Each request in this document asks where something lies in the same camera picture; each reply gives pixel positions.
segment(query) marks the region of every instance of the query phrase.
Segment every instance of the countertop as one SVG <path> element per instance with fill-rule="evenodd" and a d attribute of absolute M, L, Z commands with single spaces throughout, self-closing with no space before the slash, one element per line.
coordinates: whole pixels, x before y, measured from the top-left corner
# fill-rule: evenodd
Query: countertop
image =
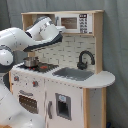
<path fill-rule="evenodd" d="M 76 81 L 76 80 L 66 79 L 66 78 L 57 77 L 57 76 L 52 75 L 52 73 L 54 73 L 55 71 L 57 71 L 61 68 L 64 68 L 64 66 L 59 66 L 47 73 L 41 73 L 41 72 L 39 73 L 39 72 L 33 72 L 33 71 L 17 68 L 17 66 L 19 66 L 21 64 L 15 65 L 12 68 L 12 70 L 28 73 L 31 75 L 41 76 L 44 79 L 51 79 L 54 81 L 64 82 L 66 84 L 73 85 L 76 87 L 103 88 L 103 87 L 110 86 L 115 82 L 115 76 L 108 71 L 101 71 L 99 74 L 94 74 L 84 81 Z"/>

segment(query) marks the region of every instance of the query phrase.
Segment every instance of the stovetop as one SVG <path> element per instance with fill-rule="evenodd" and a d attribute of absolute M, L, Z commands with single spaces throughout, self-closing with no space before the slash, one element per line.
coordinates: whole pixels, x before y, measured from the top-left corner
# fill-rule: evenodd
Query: stovetop
<path fill-rule="evenodd" d="M 26 67 L 24 64 L 17 66 L 17 68 L 29 70 L 29 71 L 35 71 L 35 72 L 41 72 L 41 73 L 46 73 L 48 71 L 51 71 L 54 68 L 57 68 L 58 65 L 53 65 L 53 64 L 47 64 L 47 63 L 39 63 L 38 66 L 36 67 Z"/>

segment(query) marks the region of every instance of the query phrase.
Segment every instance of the faucet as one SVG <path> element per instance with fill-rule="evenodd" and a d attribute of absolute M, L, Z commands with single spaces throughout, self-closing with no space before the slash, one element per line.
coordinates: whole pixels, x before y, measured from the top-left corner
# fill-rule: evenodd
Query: faucet
<path fill-rule="evenodd" d="M 82 52 L 80 53 L 79 62 L 78 62 L 78 64 L 77 64 L 78 69 L 81 69 L 81 70 L 87 68 L 87 62 L 86 62 L 86 63 L 83 63 L 83 62 L 82 62 L 82 56 L 83 56 L 84 54 L 88 54 L 88 55 L 91 57 L 91 64 L 92 64 L 92 65 L 95 65 L 95 59 L 94 59 L 92 53 L 89 52 L 89 51 L 86 51 L 86 50 L 85 50 L 85 51 L 82 51 Z"/>

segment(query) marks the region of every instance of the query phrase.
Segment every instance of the microwave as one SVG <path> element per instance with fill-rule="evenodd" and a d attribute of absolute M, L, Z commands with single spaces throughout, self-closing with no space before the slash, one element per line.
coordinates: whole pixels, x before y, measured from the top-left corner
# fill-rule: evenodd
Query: microwave
<path fill-rule="evenodd" d="M 65 26 L 66 33 L 93 32 L 92 14 L 55 14 L 56 25 Z"/>

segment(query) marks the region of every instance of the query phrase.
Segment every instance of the oven window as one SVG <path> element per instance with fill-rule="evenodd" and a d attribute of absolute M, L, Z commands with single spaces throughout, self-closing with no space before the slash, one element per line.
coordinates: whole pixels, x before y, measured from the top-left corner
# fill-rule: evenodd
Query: oven window
<path fill-rule="evenodd" d="M 77 18 L 61 18 L 61 25 L 66 29 L 77 29 Z"/>
<path fill-rule="evenodd" d="M 34 114 L 38 114 L 37 101 L 36 100 L 33 100 L 33 99 L 28 98 L 28 97 L 19 95 L 19 102 L 29 112 L 34 113 Z"/>

